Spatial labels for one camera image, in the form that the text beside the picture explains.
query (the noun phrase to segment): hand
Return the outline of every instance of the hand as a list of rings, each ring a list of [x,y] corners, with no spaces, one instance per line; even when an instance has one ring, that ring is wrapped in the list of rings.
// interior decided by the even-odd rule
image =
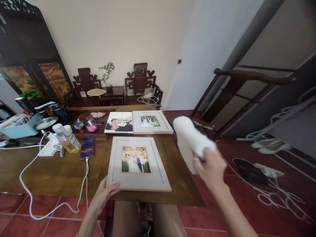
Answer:
[[[196,154],[193,154],[194,166],[207,187],[213,192],[217,188],[225,186],[224,171],[227,164],[218,150],[211,151],[205,148],[203,154],[205,162],[201,162]]]
[[[106,186],[107,176],[100,182],[99,187],[91,201],[89,210],[95,212],[97,215],[100,215],[106,202],[116,194],[119,190],[117,188],[120,186],[120,182],[116,182],[111,186]]]

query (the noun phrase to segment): carved wooden chair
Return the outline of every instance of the carved wooden chair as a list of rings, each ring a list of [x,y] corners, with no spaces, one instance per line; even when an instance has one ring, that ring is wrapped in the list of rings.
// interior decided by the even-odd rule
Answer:
[[[97,75],[90,74],[90,68],[78,68],[79,76],[73,76],[74,88],[63,96],[68,107],[90,107],[97,106],[96,98],[87,95],[92,89],[101,88],[101,80]],[[80,92],[84,92],[86,97],[82,97]]]
[[[213,131],[213,134],[210,134],[211,137],[216,136],[216,138],[219,138],[223,132],[225,132],[231,125],[233,125],[238,119],[240,119],[245,113],[247,113],[248,110],[250,110],[256,103],[258,103],[275,86],[286,85],[295,80],[292,75],[285,78],[275,78],[258,72],[241,70],[222,71],[219,68],[216,68],[214,70],[214,74],[216,76],[198,102],[193,113],[191,114],[191,117],[195,115],[203,100],[208,95],[208,93],[221,75],[230,76],[231,79],[224,87],[223,91],[216,98],[216,100],[212,103],[210,108],[203,114],[201,119],[196,119],[196,124],[202,126],[210,125],[209,123],[212,122],[212,120],[224,109],[224,107],[232,100],[232,98],[237,94],[237,92],[247,81],[258,80],[266,83],[266,86],[252,99],[250,99],[249,102],[245,106],[243,106],[231,119],[229,119],[218,131]]]
[[[125,78],[125,104],[144,104],[142,101],[138,101],[138,98],[141,97],[145,91],[153,89],[153,96],[157,99],[155,97],[152,99],[157,105],[161,105],[163,91],[156,84],[156,76],[153,76],[155,71],[147,70],[147,63],[134,64],[134,68],[134,72],[128,72],[128,78]]]

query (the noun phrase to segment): oil bottle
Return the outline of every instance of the oil bottle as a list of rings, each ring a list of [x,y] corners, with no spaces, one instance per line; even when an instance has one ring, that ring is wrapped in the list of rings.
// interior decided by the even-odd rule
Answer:
[[[57,134],[59,143],[69,152],[77,153],[80,144],[73,133],[67,132],[61,123],[55,124],[52,129]]]

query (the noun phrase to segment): pink cup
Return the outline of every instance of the pink cup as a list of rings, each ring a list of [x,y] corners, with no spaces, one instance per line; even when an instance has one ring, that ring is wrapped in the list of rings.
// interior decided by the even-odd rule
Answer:
[[[98,126],[95,120],[88,120],[86,122],[86,127],[89,132],[95,132],[98,129]]]

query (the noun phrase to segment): picture frame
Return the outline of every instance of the picture frame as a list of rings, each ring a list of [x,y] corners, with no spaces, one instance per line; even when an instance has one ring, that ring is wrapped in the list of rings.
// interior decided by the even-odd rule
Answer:
[[[132,112],[110,112],[104,133],[129,135],[134,133]]]
[[[133,111],[134,135],[173,134],[173,129],[161,110]]]
[[[149,137],[113,137],[107,186],[119,190],[171,192],[155,140]]]

